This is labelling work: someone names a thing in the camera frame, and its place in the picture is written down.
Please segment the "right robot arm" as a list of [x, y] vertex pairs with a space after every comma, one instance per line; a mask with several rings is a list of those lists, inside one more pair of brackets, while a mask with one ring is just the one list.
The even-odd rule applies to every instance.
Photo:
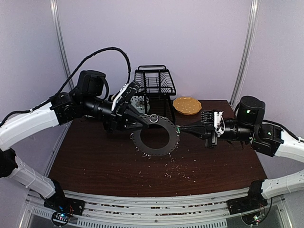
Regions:
[[[223, 119], [219, 111], [203, 111], [201, 120], [178, 129], [205, 141], [211, 148], [218, 140], [250, 144], [254, 151], [269, 157], [285, 157], [304, 161], [304, 140], [280, 123], [264, 119], [265, 102], [244, 96], [235, 108], [235, 117]], [[262, 200], [304, 189], [304, 172], [286, 175], [276, 179], [256, 180], [250, 184], [243, 204], [254, 209]]]

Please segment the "yellow dotted plate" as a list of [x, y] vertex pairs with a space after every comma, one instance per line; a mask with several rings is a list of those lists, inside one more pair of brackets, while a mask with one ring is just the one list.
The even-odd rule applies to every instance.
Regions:
[[173, 107], [178, 113], [183, 115], [195, 115], [202, 109], [200, 101], [188, 96], [177, 97], [174, 99]]

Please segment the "right aluminium frame post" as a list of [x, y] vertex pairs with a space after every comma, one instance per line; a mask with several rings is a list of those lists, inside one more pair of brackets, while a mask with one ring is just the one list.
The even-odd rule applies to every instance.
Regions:
[[257, 20], [258, 20], [258, 10], [259, 10], [259, 0], [252, 0], [250, 7], [250, 14], [247, 25], [247, 33], [244, 43], [244, 48], [241, 56], [241, 61], [239, 64], [237, 78], [235, 81], [235, 85], [232, 91], [230, 106], [235, 108], [240, 101], [241, 92], [243, 89], [243, 85], [245, 82], [245, 78], [247, 75], [247, 69], [249, 66], [249, 56], [254, 44], [254, 38], [257, 28]]

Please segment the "white black dotted bowl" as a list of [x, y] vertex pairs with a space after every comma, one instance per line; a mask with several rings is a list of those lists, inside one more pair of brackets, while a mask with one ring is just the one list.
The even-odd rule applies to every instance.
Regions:
[[141, 106], [144, 105], [145, 103], [149, 104], [149, 98], [145, 97], [145, 96], [133, 96], [131, 98], [131, 104], [135, 105], [135, 106]]

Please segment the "green floral bowl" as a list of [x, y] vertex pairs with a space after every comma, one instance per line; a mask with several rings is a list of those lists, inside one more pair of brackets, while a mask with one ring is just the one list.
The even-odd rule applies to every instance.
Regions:
[[150, 104], [149, 103], [145, 104], [144, 101], [135, 101], [133, 103], [133, 106], [138, 112], [142, 114], [148, 114], [150, 110]]

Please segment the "aluminium frame post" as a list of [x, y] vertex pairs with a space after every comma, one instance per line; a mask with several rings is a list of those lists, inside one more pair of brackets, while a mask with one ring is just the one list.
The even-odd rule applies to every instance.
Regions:
[[50, 0], [50, 8], [51, 8], [51, 14], [52, 14], [52, 18], [53, 18], [53, 23], [55, 26], [57, 43], [58, 43], [58, 47], [59, 47], [60, 58], [61, 58], [61, 62], [63, 65], [65, 78], [68, 79], [71, 72], [70, 72], [70, 67], [68, 64], [68, 59], [67, 59], [67, 54], [66, 54], [61, 24], [60, 24], [57, 0]]
[[257, 20], [258, 20], [258, 10], [259, 10], [259, 0], [252, 0], [250, 7], [250, 14], [247, 25], [247, 33], [244, 43], [244, 48], [241, 56], [241, 61], [239, 64], [237, 78], [235, 81], [235, 85], [232, 91], [230, 106], [235, 108], [240, 101], [241, 92], [243, 89], [243, 85], [245, 82], [245, 78], [247, 75], [247, 69], [249, 66], [249, 56], [254, 44], [254, 38], [257, 28]]

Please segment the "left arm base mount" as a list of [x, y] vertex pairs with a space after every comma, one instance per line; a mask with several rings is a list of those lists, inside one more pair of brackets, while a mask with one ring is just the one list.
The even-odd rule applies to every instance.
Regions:
[[44, 207], [53, 209], [57, 212], [66, 213], [68, 215], [82, 215], [85, 207], [85, 202], [79, 199], [72, 199], [65, 197], [63, 200], [46, 199], [44, 200]]

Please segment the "aluminium front rail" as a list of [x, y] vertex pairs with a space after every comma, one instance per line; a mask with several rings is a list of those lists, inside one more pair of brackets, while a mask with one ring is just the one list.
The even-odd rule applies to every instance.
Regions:
[[[85, 202], [83, 214], [63, 228], [295, 228], [283, 197], [269, 206], [232, 215], [227, 200], [244, 197], [248, 188], [218, 193], [171, 197], [116, 197], [65, 191], [67, 197]], [[29, 191], [18, 228], [57, 228], [52, 209]], [[245, 218], [261, 212], [262, 222], [247, 225]]]

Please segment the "left aluminium frame post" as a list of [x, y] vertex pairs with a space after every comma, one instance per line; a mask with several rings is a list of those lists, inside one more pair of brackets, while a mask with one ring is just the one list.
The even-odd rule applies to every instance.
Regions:
[[60, 24], [57, 0], [50, 0], [50, 8], [51, 8], [51, 14], [52, 14], [52, 18], [53, 18], [53, 23], [55, 26], [57, 43], [58, 43], [58, 47], [59, 47], [60, 58], [61, 58], [61, 62], [63, 65], [65, 78], [68, 79], [71, 72], [70, 72], [70, 67], [68, 64], [68, 59], [67, 59], [67, 54], [66, 54], [61, 24]]

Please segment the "black wire dish rack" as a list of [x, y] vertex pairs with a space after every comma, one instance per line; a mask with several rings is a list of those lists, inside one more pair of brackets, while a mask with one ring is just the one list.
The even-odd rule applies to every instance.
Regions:
[[148, 114], [158, 114], [176, 122], [171, 98], [176, 88], [169, 69], [165, 65], [141, 65], [134, 72], [135, 82], [140, 84], [136, 96], [149, 98]]

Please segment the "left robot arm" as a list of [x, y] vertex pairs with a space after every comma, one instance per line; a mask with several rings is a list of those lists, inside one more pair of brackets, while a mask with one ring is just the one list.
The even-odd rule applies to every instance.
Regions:
[[0, 176], [18, 181], [37, 192], [58, 211], [64, 211], [68, 207], [68, 199], [60, 184], [25, 164], [12, 146], [42, 130], [83, 116], [103, 122], [109, 132], [148, 127], [143, 115], [130, 104], [132, 96], [139, 89], [138, 83], [132, 81], [125, 84], [113, 100], [108, 100], [108, 95], [100, 98], [104, 88], [109, 88], [104, 73], [84, 70], [80, 73], [76, 87], [70, 92], [59, 92], [38, 107], [29, 111], [15, 111], [12, 118], [5, 118], [0, 123]]

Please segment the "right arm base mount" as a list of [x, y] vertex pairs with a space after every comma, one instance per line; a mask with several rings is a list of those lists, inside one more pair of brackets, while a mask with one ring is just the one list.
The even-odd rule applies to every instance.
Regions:
[[227, 201], [227, 207], [230, 215], [252, 211], [267, 205], [267, 200], [260, 196], [245, 196]]

